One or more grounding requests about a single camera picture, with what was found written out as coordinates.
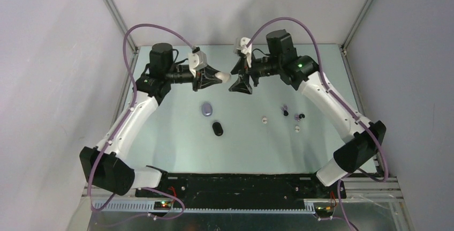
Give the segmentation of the white earbud charging case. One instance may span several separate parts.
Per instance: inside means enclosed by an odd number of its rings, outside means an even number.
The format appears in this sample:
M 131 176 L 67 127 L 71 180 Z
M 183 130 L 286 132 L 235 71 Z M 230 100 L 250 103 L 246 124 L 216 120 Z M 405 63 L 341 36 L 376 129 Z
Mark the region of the white earbud charging case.
M 221 80 L 222 83 L 227 83 L 231 80 L 231 75 L 229 73 L 225 72 L 217 72 L 215 74 L 215 77 L 219 80 Z

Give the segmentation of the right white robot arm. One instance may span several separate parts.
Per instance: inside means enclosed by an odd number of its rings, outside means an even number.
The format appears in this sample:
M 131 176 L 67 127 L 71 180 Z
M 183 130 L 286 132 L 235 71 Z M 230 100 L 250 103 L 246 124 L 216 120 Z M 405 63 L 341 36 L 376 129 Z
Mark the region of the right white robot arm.
M 273 31 L 266 39 L 269 52 L 261 58 L 253 55 L 250 38 L 237 39 L 234 51 L 239 60 L 231 74 L 238 75 L 238 79 L 229 90 L 251 94 L 261 77 L 278 75 L 322 111 L 345 143 L 315 173 L 312 193 L 324 198 L 332 192 L 335 182 L 354 173 L 378 153 L 386 127 L 381 121 L 373 123 L 353 110 L 331 86 L 319 64 L 310 56 L 298 55 L 291 34 L 286 30 Z

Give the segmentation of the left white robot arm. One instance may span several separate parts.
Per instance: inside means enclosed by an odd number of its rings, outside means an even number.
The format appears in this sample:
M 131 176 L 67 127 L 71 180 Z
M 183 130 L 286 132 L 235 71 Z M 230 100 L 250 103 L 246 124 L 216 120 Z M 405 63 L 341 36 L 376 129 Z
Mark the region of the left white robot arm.
M 190 84 L 196 92 L 231 78 L 230 74 L 210 66 L 200 47 L 192 49 L 180 62 L 175 60 L 178 55 L 179 51 L 168 43 L 153 45 L 149 62 L 133 84 L 130 104 L 96 146 L 81 150 L 79 158 L 88 192 L 96 186 L 116 195 L 142 188 L 148 188 L 156 197 L 168 193 L 169 182 L 162 178 L 162 170 L 148 166 L 132 168 L 125 162 L 137 134 L 173 84 Z

